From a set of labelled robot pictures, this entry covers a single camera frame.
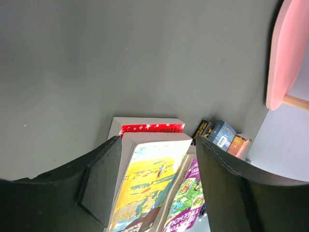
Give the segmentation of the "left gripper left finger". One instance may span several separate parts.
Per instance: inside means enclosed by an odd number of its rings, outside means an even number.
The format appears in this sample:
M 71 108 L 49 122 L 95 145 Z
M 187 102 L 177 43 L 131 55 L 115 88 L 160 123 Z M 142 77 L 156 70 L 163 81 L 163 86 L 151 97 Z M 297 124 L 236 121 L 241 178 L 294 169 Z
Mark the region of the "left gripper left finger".
M 1 231 L 103 231 L 112 211 L 121 149 L 121 138 L 114 136 L 36 178 L 1 180 Z

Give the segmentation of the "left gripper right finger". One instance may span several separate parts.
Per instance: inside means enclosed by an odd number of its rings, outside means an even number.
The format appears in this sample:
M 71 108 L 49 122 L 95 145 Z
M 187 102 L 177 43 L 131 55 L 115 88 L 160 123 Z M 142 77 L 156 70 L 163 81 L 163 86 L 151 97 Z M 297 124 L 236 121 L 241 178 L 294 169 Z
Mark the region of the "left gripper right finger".
M 257 168 L 204 137 L 196 151 L 212 232 L 308 231 L 308 182 Z

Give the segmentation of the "yellow illustrated paperback book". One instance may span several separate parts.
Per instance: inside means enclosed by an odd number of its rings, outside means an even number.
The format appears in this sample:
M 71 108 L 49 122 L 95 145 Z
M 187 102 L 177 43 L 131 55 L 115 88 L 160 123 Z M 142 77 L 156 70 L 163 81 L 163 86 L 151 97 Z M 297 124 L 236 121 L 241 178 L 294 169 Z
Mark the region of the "yellow illustrated paperback book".
M 147 232 L 177 177 L 192 139 L 184 133 L 127 132 L 107 232 Z

